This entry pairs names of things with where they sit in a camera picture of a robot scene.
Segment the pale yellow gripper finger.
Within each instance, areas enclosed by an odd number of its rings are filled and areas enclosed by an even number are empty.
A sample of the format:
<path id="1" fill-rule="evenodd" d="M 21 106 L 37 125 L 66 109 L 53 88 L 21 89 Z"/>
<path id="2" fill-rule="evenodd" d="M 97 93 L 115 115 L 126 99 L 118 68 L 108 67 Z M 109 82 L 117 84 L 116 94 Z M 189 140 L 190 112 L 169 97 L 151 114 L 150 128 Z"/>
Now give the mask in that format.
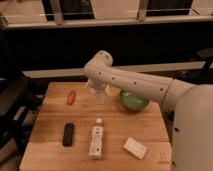
<path id="1" fill-rule="evenodd" d="M 91 86 L 92 84 L 90 82 L 86 82 L 85 85 L 86 85 L 86 87 L 92 88 L 92 86 Z"/>
<path id="2" fill-rule="evenodd" d="M 105 94 L 106 95 L 110 95 L 110 86 L 109 85 L 107 85 L 106 87 L 105 87 Z"/>

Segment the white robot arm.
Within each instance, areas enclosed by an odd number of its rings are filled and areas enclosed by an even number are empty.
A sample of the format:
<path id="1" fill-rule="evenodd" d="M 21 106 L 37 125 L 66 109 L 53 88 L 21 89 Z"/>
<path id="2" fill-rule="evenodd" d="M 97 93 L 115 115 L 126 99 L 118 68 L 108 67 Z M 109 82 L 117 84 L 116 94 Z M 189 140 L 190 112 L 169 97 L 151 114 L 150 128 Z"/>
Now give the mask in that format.
<path id="1" fill-rule="evenodd" d="M 84 65 L 93 91 L 112 85 L 172 111 L 171 171 L 213 171 L 213 84 L 120 70 L 112 64 L 111 54 L 100 50 Z"/>

